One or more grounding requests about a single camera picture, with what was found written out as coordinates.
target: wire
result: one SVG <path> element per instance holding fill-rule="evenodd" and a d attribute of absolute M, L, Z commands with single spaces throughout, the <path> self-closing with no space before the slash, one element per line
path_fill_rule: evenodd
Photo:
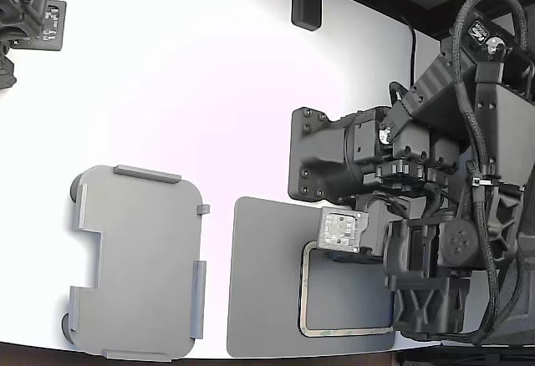
<path fill-rule="evenodd" d="M 424 185 L 425 196 L 427 197 L 427 203 L 425 204 L 424 213 L 422 218 L 433 216 L 442 207 L 444 203 L 444 196 L 442 195 L 442 189 L 435 184 Z"/>
<path fill-rule="evenodd" d="M 409 27 L 410 34 L 412 35 L 412 49 L 410 51 L 410 86 L 412 87 L 415 84 L 416 31 L 405 17 L 402 16 L 400 18 Z"/>
<path fill-rule="evenodd" d="M 390 84 L 388 85 L 388 90 L 390 92 L 390 102 L 392 103 L 392 105 L 394 105 L 398 101 L 398 94 L 401 98 L 403 98 L 403 96 L 405 96 L 409 92 L 409 90 L 407 90 L 405 86 L 395 81 L 390 82 Z"/>
<path fill-rule="evenodd" d="M 368 212 L 369 207 L 375 202 L 375 201 L 384 201 L 393 207 L 395 207 L 401 214 L 403 218 L 406 220 L 409 220 L 409 215 L 407 214 L 407 210 L 393 197 L 388 197 L 386 194 L 377 194 L 372 195 L 368 198 L 368 200 L 364 203 L 364 211 Z"/>
<path fill-rule="evenodd" d="M 475 140 L 476 146 L 474 149 L 477 150 L 479 158 L 479 167 L 482 169 L 484 165 L 488 163 L 487 148 L 485 146 L 485 140 L 483 137 L 482 130 L 477 123 L 476 116 L 474 115 L 473 108 L 466 91 L 466 86 L 462 78 L 461 70 L 461 35 L 466 26 L 466 20 L 468 14 L 476 7 L 478 3 L 483 0 L 466 0 L 464 5 L 461 7 L 461 11 L 457 15 L 454 33 L 453 33 L 453 43 L 452 43 L 452 57 L 453 57 L 453 71 L 455 75 L 455 85 L 456 85 L 456 96 L 457 103 L 459 104 L 459 110 L 462 115 L 465 117 L 465 121 L 468 125 L 468 129 L 471 131 L 471 141 L 472 137 Z M 507 3 L 512 9 L 513 22 L 515 25 L 515 39 L 520 45 L 522 51 L 527 49 L 527 19 L 526 13 L 524 12 L 522 5 L 518 0 L 502 0 Z"/>
<path fill-rule="evenodd" d="M 470 358 L 464 358 L 464 359 L 457 360 L 454 363 L 449 363 L 447 366 L 457 366 L 458 364 L 465 363 L 465 362 L 470 362 L 472 360 L 485 360 L 485 357 L 481 356 L 481 355 L 480 356 L 472 356 Z"/>
<path fill-rule="evenodd" d="M 453 205 L 459 206 L 459 201 L 457 199 L 455 199 L 452 195 L 450 195 L 448 192 L 446 192 L 446 191 L 441 189 L 441 195 L 443 195 Z"/>
<path fill-rule="evenodd" d="M 517 263 L 517 281 L 515 283 L 515 289 L 512 292 L 511 298 L 503 310 L 498 314 L 496 321 L 492 325 L 492 329 L 486 333 L 484 336 L 479 337 L 474 343 L 479 345 L 483 342 L 484 339 L 489 338 L 500 325 L 506 321 L 506 319 L 511 314 L 512 310 L 517 306 L 520 296 L 522 295 L 522 290 L 524 288 L 524 275 L 527 270 L 526 261 L 522 254 L 522 249 L 519 247 L 517 249 L 517 255 L 515 256 L 515 261 Z"/>

